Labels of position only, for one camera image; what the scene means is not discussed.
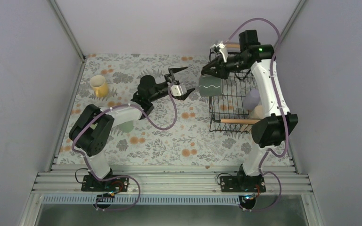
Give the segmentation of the right aluminium corner post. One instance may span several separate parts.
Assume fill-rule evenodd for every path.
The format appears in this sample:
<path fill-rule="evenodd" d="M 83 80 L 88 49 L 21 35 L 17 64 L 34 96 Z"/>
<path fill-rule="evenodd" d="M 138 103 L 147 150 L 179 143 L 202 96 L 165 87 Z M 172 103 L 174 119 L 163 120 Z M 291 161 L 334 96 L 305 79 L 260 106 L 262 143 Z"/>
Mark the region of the right aluminium corner post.
<path fill-rule="evenodd" d="M 282 32 L 280 33 L 280 37 L 277 39 L 277 42 L 275 44 L 275 49 L 280 47 L 281 43 L 285 39 L 286 35 L 288 34 L 289 30 L 291 29 L 291 27 L 294 24 L 294 22 L 296 21 L 297 17 L 303 10 L 306 3 L 307 3 L 307 0 L 299 0 L 297 2 L 296 7 L 294 8 L 291 16 L 289 17 L 285 27 L 282 29 Z"/>

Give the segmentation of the aluminium rail base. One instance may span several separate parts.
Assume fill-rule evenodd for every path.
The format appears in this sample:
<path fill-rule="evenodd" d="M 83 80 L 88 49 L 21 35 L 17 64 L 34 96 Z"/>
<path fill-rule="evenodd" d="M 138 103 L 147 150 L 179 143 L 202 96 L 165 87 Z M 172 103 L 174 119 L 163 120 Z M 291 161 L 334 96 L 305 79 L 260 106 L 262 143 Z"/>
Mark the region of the aluminium rail base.
<path fill-rule="evenodd" d="M 53 164 L 49 172 L 37 174 L 32 193 L 79 194 L 81 184 L 75 180 L 75 171 L 82 167 L 80 164 Z M 222 172 L 233 174 L 239 166 L 111 165 L 111 168 L 115 175 L 135 178 L 142 194 L 218 195 L 221 189 L 217 175 Z M 292 161 L 288 166 L 265 166 L 263 170 L 275 173 L 281 181 L 278 185 L 274 176 L 266 175 L 266 195 L 278 194 L 279 190 L 282 194 L 313 193 L 308 175 L 298 174 Z"/>

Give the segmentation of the cream illustrated mug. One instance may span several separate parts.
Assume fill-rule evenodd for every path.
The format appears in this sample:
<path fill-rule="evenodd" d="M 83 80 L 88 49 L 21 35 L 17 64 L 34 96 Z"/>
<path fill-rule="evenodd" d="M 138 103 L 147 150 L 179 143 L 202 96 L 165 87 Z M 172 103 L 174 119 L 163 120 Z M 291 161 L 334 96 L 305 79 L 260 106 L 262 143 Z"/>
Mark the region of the cream illustrated mug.
<path fill-rule="evenodd" d="M 257 105 L 257 106 L 248 114 L 248 118 L 249 118 L 249 119 L 257 119 L 257 120 L 263 119 L 263 118 L 264 118 L 263 106 L 262 106 L 262 105 Z"/>

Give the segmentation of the yellow mug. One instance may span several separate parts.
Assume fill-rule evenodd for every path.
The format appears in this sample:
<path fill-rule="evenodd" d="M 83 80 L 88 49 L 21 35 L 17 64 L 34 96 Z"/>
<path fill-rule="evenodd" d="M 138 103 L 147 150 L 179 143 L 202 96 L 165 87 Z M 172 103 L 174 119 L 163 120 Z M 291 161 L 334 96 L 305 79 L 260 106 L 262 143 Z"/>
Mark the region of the yellow mug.
<path fill-rule="evenodd" d="M 109 87 L 103 75 L 95 75 L 89 82 L 94 94 L 98 98 L 106 97 L 109 94 Z"/>

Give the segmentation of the floral patterned table mat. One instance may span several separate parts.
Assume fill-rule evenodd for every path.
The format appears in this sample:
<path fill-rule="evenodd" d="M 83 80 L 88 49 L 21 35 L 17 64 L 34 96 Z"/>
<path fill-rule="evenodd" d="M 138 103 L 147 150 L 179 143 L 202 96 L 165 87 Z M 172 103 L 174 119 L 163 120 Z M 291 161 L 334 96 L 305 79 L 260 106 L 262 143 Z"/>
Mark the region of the floral patterned table mat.
<path fill-rule="evenodd" d="M 153 103 L 149 118 L 135 121 L 130 133 L 112 128 L 103 151 L 111 164 L 119 165 L 240 165 L 248 158 L 254 142 L 249 132 L 210 132 L 209 98 L 198 91 L 200 71 L 210 57 L 139 54 L 90 54 L 80 81 L 66 131 L 69 132 L 87 105 L 107 109 L 129 103 L 140 79 L 151 75 L 165 80 L 168 68 L 188 67 L 175 78 L 195 90 L 175 105 L 168 97 Z M 103 75 L 109 87 L 106 97 L 95 96 L 89 82 Z"/>

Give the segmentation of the dark green mug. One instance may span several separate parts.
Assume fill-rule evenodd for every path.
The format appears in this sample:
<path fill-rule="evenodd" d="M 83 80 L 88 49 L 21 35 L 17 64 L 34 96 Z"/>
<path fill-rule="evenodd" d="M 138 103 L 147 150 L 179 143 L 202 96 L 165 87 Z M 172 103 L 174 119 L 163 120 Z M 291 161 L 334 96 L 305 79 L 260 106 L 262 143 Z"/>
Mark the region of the dark green mug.
<path fill-rule="evenodd" d="M 202 97 L 217 97 L 223 95 L 224 80 L 211 76 L 200 76 L 198 91 Z"/>

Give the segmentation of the green plastic tumbler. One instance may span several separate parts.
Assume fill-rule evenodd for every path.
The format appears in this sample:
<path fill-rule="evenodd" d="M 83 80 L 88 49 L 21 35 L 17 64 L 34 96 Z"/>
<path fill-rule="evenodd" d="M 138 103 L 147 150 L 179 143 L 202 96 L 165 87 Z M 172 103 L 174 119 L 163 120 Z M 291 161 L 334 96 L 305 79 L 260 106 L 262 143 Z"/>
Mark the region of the green plastic tumbler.
<path fill-rule="evenodd" d="M 122 124 L 119 124 L 117 127 L 123 133 L 130 133 L 133 130 L 134 125 L 133 121 L 127 121 Z"/>

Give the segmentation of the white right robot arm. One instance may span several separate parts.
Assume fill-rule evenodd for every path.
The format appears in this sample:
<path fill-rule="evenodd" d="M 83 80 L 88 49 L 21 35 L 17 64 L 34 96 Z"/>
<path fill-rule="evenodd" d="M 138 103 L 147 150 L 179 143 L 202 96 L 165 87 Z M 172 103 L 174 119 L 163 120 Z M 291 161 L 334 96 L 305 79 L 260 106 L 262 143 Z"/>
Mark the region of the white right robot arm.
<path fill-rule="evenodd" d="M 262 164 L 269 153 L 283 157 L 289 148 L 289 135 L 298 123 L 283 97 L 277 76 L 275 50 L 272 45 L 261 44 L 256 30 L 239 34 L 238 54 L 229 55 L 222 41 L 211 46 L 216 57 L 203 66 L 198 90 L 203 97 L 220 97 L 225 93 L 224 82 L 230 73 L 247 70 L 257 83 L 263 118 L 252 125 L 251 136 L 256 148 L 242 164 L 242 176 L 237 178 L 237 187 L 243 192 L 255 185 L 252 176 L 262 173 Z"/>

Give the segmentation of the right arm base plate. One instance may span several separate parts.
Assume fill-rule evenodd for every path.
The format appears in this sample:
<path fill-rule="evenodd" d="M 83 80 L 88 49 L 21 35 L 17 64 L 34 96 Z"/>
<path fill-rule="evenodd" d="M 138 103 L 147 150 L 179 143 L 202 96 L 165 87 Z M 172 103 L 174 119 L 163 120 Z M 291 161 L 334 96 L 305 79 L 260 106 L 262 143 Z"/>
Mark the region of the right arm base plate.
<path fill-rule="evenodd" d="M 221 176 L 220 186 L 223 193 L 257 193 L 266 192 L 262 175 L 258 176 Z"/>

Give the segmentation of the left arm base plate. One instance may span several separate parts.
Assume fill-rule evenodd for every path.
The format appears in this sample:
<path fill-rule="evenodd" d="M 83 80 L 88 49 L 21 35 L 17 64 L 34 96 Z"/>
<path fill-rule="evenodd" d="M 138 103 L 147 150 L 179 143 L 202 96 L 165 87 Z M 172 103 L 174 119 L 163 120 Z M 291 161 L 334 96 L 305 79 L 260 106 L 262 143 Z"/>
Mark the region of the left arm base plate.
<path fill-rule="evenodd" d="M 82 181 L 81 191 L 83 192 L 127 192 L 129 185 L 128 178 L 118 178 L 106 182 L 98 181 L 92 175 L 85 175 Z"/>

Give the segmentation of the aluminium corner frame post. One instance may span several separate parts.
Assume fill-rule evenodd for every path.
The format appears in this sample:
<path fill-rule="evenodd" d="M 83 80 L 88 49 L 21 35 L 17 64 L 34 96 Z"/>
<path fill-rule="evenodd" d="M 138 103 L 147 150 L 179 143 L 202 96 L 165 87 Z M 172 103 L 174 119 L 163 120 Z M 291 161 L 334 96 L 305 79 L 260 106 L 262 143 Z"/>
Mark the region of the aluminium corner frame post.
<path fill-rule="evenodd" d="M 60 9 L 59 4 L 57 3 L 56 0 L 49 0 L 49 3 L 51 4 L 51 6 L 53 8 L 53 11 L 57 15 L 57 17 L 59 19 L 59 22 L 60 22 L 61 26 L 63 27 L 67 37 L 69 38 L 73 48 L 75 49 L 78 57 L 80 58 L 80 60 L 82 62 L 84 62 L 86 56 L 84 55 L 78 41 L 76 40 L 76 37 L 75 37 L 74 33 L 72 32 L 67 20 L 65 19 L 64 13 Z"/>

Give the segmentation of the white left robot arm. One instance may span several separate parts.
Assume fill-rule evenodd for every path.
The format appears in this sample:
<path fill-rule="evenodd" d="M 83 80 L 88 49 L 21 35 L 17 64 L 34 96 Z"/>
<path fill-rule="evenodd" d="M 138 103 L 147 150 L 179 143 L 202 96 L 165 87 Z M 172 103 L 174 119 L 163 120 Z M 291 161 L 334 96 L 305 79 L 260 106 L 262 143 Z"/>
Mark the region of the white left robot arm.
<path fill-rule="evenodd" d="M 101 109 L 94 104 L 86 106 L 69 133 L 72 140 L 71 149 L 79 153 L 94 178 L 94 185 L 101 191 L 112 185 L 112 170 L 105 158 L 103 149 L 107 143 L 111 129 L 124 123 L 147 119 L 158 130 L 161 127 L 149 118 L 153 111 L 153 102 L 168 96 L 173 107 L 175 100 L 185 100 L 194 89 L 186 89 L 175 74 L 185 70 L 185 67 L 169 68 L 164 75 L 165 81 L 156 83 L 151 75 L 141 77 L 131 102 L 108 109 Z"/>

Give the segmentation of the lavender plastic tumbler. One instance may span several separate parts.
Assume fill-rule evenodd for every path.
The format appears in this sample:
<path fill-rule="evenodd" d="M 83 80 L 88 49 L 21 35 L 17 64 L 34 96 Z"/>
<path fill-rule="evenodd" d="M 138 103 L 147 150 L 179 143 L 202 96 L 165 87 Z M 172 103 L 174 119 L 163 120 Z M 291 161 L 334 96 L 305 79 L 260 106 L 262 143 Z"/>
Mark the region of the lavender plastic tumbler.
<path fill-rule="evenodd" d="M 257 89 L 251 89 L 243 99 L 243 107 L 247 111 L 252 111 L 260 103 L 260 93 Z"/>

